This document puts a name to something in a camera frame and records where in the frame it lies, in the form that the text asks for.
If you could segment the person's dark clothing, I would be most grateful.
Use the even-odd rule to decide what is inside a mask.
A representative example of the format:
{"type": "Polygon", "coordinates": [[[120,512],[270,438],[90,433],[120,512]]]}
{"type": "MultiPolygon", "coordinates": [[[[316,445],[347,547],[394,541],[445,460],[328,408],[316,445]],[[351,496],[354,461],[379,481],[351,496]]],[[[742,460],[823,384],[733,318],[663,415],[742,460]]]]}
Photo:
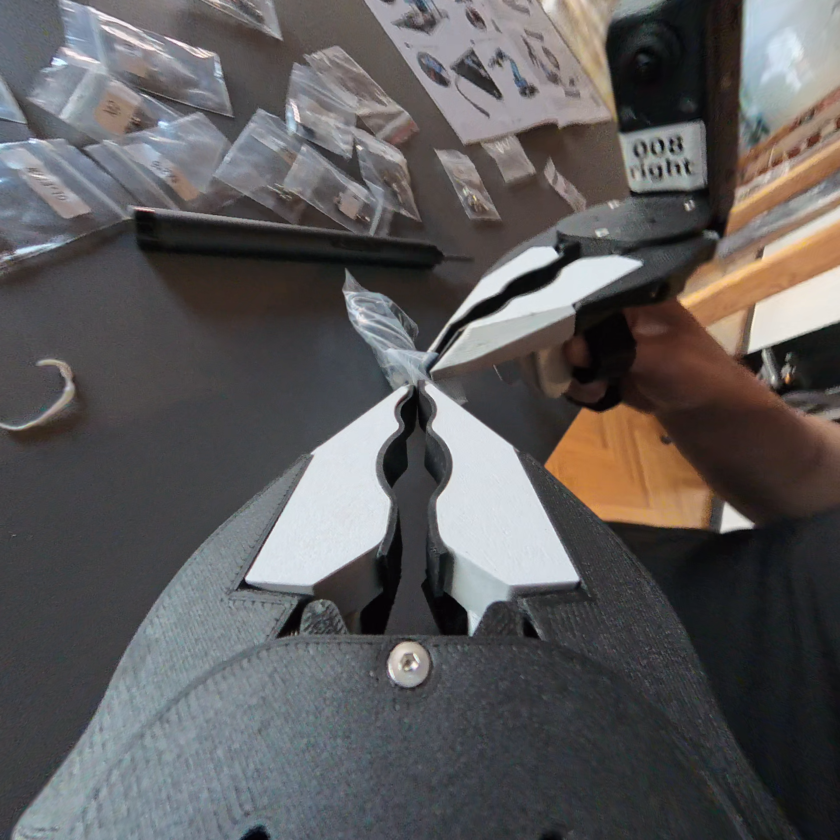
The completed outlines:
{"type": "Polygon", "coordinates": [[[839,513],[723,534],[613,522],[803,838],[839,838],[839,513]]]}

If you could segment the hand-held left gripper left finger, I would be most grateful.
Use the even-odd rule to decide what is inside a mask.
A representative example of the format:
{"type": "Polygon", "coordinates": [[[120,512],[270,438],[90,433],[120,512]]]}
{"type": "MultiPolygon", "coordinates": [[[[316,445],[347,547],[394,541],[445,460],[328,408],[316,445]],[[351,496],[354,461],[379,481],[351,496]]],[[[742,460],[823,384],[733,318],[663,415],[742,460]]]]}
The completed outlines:
{"type": "Polygon", "coordinates": [[[388,587],[415,389],[398,388],[315,448],[245,575],[257,590],[361,614],[388,587]]]}

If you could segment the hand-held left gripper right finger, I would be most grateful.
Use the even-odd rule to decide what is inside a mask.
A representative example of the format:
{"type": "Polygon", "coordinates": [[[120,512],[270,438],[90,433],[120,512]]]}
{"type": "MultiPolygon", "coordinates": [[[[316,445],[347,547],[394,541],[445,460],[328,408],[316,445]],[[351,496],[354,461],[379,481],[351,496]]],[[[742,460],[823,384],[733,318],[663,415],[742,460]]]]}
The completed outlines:
{"type": "Polygon", "coordinates": [[[439,630],[472,635],[495,603],[578,589],[519,452],[430,382],[418,387],[418,416],[437,483],[423,589],[439,630]]]}

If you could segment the clear bag of cables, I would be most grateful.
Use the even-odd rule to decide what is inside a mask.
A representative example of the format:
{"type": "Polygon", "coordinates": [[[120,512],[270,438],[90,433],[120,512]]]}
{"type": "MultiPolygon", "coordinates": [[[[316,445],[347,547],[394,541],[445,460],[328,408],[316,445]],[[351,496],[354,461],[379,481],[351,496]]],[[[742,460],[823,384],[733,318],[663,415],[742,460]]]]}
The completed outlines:
{"type": "Polygon", "coordinates": [[[363,288],[349,270],[342,291],[350,324],[370,347],[392,392],[430,382],[438,354],[417,349],[415,321],[386,295],[363,288]]]}

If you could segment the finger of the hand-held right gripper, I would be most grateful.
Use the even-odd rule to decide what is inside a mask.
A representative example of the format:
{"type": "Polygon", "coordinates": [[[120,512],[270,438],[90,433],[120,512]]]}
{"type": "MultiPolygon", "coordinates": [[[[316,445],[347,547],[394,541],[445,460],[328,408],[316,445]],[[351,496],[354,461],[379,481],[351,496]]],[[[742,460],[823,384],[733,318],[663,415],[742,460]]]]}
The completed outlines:
{"type": "Polygon", "coordinates": [[[538,291],[554,280],[563,266],[563,246],[534,246],[484,275],[433,341],[437,360],[443,359],[472,322],[498,313],[514,298],[538,291]]]}
{"type": "Polygon", "coordinates": [[[576,306],[642,266],[628,256],[563,257],[549,284],[468,325],[431,368],[435,382],[560,347],[575,334],[576,306]]]}

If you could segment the pile of clear screw bags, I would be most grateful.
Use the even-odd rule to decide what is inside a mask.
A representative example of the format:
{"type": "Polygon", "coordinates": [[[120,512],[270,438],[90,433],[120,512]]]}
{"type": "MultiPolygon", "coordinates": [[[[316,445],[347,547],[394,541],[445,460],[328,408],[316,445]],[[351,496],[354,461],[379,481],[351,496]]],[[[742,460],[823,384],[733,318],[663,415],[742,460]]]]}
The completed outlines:
{"type": "Polygon", "coordinates": [[[2,273],[132,220],[132,207],[255,219],[387,237],[393,209],[285,120],[258,108],[235,141],[222,59],[191,35],[124,19],[139,5],[181,23],[179,2],[103,12],[56,2],[59,47],[27,95],[57,138],[2,142],[2,273]]]}

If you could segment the curved white plastic scrap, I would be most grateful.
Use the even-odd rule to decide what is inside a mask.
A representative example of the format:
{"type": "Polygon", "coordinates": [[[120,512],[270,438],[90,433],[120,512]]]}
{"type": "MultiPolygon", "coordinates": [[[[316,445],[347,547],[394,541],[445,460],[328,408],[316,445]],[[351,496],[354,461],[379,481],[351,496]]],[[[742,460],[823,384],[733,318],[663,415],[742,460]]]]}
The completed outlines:
{"type": "Polygon", "coordinates": [[[55,369],[62,382],[62,391],[58,399],[46,408],[41,414],[21,424],[10,424],[1,422],[1,430],[9,434],[23,434],[47,426],[57,419],[58,415],[65,411],[73,403],[77,395],[77,384],[71,366],[63,361],[52,358],[38,360],[35,365],[40,368],[55,369]]]}

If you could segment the printed instruction sheet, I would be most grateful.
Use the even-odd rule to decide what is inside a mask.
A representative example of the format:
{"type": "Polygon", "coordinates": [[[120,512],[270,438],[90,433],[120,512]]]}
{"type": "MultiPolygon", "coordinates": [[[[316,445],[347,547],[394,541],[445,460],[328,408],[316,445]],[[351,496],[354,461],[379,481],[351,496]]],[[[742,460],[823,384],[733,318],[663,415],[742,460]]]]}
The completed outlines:
{"type": "Polygon", "coordinates": [[[366,6],[463,144],[611,119],[538,2],[366,6]]]}

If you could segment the dark grey desk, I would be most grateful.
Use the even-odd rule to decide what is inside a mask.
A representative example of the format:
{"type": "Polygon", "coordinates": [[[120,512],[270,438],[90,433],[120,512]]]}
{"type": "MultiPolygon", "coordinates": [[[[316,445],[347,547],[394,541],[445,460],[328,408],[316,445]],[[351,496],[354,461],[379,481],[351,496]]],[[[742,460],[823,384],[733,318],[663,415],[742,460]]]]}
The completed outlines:
{"type": "MultiPolygon", "coordinates": [[[[474,224],[435,151],[463,151],[365,2],[276,2],[283,40],[193,2],[96,2],[219,54],[234,117],[281,115],[294,62],[343,47],[410,112],[423,223],[394,235],[472,261],[431,272],[352,268],[415,320],[425,349],[500,257],[570,210],[541,176],[505,187],[467,149],[501,216],[474,224]]],[[[144,253],[127,226],[2,278],[2,420],[77,399],[30,434],[2,433],[2,838],[76,744],[123,651],[191,554],[242,505],[387,391],[352,330],[338,266],[144,253]]]]}

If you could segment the person's right forearm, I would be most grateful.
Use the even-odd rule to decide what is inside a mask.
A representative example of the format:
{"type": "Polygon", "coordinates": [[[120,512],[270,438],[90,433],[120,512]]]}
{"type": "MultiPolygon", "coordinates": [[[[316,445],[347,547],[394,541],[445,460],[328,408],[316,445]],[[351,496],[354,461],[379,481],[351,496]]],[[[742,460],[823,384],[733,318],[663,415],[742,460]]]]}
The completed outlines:
{"type": "Polygon", "coordinates": [[[755,524],[838,508],[838,424],[787,405],[740,364],[655,415],[715,494],[755,524]]]}

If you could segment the black screwdriver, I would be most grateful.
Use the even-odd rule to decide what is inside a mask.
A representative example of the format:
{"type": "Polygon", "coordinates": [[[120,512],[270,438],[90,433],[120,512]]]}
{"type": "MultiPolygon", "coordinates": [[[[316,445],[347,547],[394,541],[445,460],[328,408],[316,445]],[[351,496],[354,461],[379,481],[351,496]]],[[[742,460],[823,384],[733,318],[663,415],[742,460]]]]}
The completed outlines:
{"type": "Polygon", "coordinates": [[[423,240],[240,217],[134,206],[132,220],[137,245],[163,253],[423,270],[473,261],[423,240]]]}

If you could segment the person's right hand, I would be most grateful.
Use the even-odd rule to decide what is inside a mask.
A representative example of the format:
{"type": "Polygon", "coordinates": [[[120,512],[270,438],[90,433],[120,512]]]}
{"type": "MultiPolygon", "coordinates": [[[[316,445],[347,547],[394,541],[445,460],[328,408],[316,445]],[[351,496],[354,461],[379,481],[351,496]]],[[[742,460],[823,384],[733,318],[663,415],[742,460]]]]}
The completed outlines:
{"type": "Polygon", "coordinates": [[[627,308],[636,354],[622,383],[623,402],[665,415],[733,406],[757,382],[678,300],[627,308]]]}

